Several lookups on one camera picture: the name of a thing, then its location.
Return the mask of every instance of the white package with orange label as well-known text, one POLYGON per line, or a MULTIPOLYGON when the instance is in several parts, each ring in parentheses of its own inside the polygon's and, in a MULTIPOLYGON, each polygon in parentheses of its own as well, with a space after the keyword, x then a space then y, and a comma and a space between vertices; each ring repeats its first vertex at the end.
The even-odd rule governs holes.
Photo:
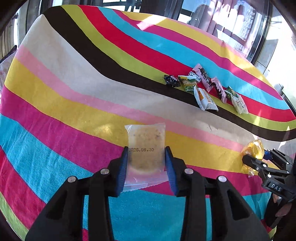
POLYGON ((204 89, 194 86, 194 97, 201 110, 218 111, 218 107, 214 103, 213 99, 209 96, 209 94, 204 89))

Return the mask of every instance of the striped tablecloth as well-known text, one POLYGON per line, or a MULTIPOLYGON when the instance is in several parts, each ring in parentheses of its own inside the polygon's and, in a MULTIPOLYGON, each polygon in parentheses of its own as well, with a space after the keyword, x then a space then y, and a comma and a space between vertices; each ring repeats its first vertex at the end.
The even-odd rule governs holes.
MULTIPOLYGON (((50 8, 19 47, 1 97, 1 211, 24 239, 67 177, 91 176, 120 156, 124 125, 161 122, 174 156, 204 176, 225 175, 263 218, 270 193, 258 176, 248 178, 240 151, 260 138, 266 149, 294 156, 296 121, 254 66, 217 38, 165 17, 50 8), (187 75, 197 63, 241 94, 250 113, 238 115, 214 90, 219 111, 204 112, 182 87, 165 86, 164 74, 187 75)), ((86 197, 84 240, 87 205, 86 197)), ((184 205, 168 183, 111 198, 115 238, 177 241, 184 205)))

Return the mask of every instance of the black candy wrapper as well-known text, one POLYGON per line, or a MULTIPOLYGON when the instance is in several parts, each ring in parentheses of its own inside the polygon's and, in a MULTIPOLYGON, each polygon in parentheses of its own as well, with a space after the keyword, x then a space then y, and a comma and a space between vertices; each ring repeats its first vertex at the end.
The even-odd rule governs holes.
POLYGON ((165 75, 163 78, 166 82, 166 85, 169 85, 172 87, 180 87, 181 86, 180 81, 173 75, 165 75))

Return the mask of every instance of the silver bolt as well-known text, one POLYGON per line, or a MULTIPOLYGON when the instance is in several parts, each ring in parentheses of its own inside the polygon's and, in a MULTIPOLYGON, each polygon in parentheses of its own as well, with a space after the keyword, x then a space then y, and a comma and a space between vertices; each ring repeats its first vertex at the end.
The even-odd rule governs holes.
POLYGON ((226 182, 227 181, 227 178, 225 177, 225 176, 219 176, 218 177, 218 180, 220 181, 220 182, 226 182))
POLYGON ((68 177, 68 182, 73 183, 75 181, 76 181, 76 177, 74 176, 68 177))
POLYGON ((191 168, 186 168, 186 169, 184 170, 184 172, 185 172, 186 174, 192 174, 192 173, 193 173, 193 169, 191 169, 191 168))
POLYGON ((106 175, 106 174, 108 174, 109 173, 109 169, 108 168, 103 168, 102 170, 101 170, 101 174, 103 174, 103 175, 106 175))

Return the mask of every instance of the blue stripe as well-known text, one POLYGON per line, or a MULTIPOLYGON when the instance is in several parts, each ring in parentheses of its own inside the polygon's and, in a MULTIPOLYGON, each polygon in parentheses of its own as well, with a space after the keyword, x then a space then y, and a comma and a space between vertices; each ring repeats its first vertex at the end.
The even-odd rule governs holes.
POLYGON ((270 107, 283 110, 289 109, 287 103, 284 100, 279 100, 276 97, 259 89, 258 87, 255 87, 250 83, 238 78, 230 71, 220 68, 213 61, 202 56, 201 54, 156 34, 139 30, 130 25, 128 22, 124 21, 111 9, 104 7, 98 8, 115 27, 128 36, 134 38, 138 42, 148 46, 149 48, 170 56, 171 58, 191 68, 200 63, 205 68, 209 76, 216 76, 224 87, 228 87, 230 85, 236 92, 270 107))
MULTIPOLYGON (((18 122, 1 114, 0 146, 17 173, 45 203, 69 176, 85 178, 92 175, 45 146, 18 122)), ((270 193, 264 193, 245 196, 244 199, 262 219, 269 197, 270 193)), ((121 193, 119 198, 110 198, 109 203, 117 240, 180 240, 185 198, 136 190, 121 193)), ((211 240, 212 221, 208 198, 206 205, 207 240, 211 240)), ((86 229, 87 214, 88 196, 83 212, 83 228, 86 229)))

